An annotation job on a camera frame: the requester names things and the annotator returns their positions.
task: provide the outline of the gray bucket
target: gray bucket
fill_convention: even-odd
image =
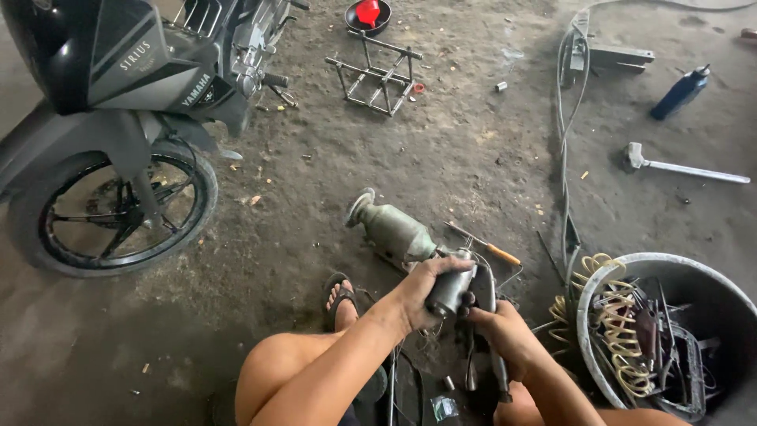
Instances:
[[[718,384],[727,389],[725,398],[730,398],[734,391],[747,384],[746,381],[757,364],[757,309],[744,292],[723,274],[678,255],[634,253],[622,256],[618,260],[625,265],[625,273],[617,265],[607,265],[598,269],[586,283],[576,311],[581,354],[592,378],[614,407],[629,408],[616,394],[615,384],[607,381],[597,364],[589,337],[587,313],[592,296],[602,289],[600,284],[624,276],[658,277],[669,305],[693,303],[697,316],[692,320],[692,324],[687,324],[690,331],[698,339],[712,336],[721,339],[720,357],[723,363],[729,366],[725,374],[718,377]],[[657,294],[656,290],[642,290]],[[746,405],[740,408],[752,411]]]

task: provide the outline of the yellow coiled hose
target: yellow coiled hose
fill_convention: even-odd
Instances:
[[[625,265],[604,253],[591,257],[585,256],[581,259],[581,264],[584,266],[587,275],[573,272],[577,280],[571,280],[571,284],[580,292],[584,290],[589,277],[602,266],[618,265],[625,272]],[[602,304],[602,310],[597,316],[594,325],[599,327],[601,323],[605,326],[603,340],[607,345],[607,349],[612,354],[612,365],[615,367],[615,377],[618,379],[618,382],[630,395],[644,398],[652,392],[650,371],[641,362],[630,361],[641,356],[641,348],[639,347],[639,340],[636,337],[636,330],[631,329],[629,326],[629,324],[636,322],[635,319],[631,318],[631,308],[636,305],[636,299],[633,296],[636,287],[633,284],[618,280],[608,280],[600,285],[605,288],[601,294],[603,301],[606,303]],[[569,323],[564,296],[555,297],[555,303],[550,306],[550,314],[555,318],[553,324],[561,324],[560,328],[553,327],[550,329],[550,336],[555,340],[570,344],[570,341],[567,339]],[[561,349],[554,352],[552,356],[557,356],[567,351],[567,348]]]

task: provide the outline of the blue bottle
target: blue bottle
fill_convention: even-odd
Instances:
[[[709,75],[709,65],[698,67],[696,70],[684,75],[678,83],[673,85],[662,101],[652,108],[650,115],[657,120],[664,120],[670,114],[678,112],[684,105],[691,102],[702,89],[707,86],[707,76]]]

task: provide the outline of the hammer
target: hammer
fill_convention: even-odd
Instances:
[[[701,168],[690,168],[687,166],[679,166],[677,164],[661,163],[659,161],[650,161],[644,159],[641,155],[641,144],[632,142],[628,144],[625,149],[625,159],[631,171],[636,171],[642,167],[660,168],[662,170],[677,171],[678,173],[692,174],[694,176],[709,177],[711,179],[726,180],[727,182],[734,183],[749,183],[751,179],[746,176],[738,176],[736,174],[721,173],[719,171],[703,170]]]

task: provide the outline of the small plastic bag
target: small plastic bag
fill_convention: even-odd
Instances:
[[[446,396],[437,396],[431,398],[431,406],[434,408],[434,417],[436,421],[442,421],[445,418],[457,417],[460,413],[457,411],[457,404],[454,399]]]

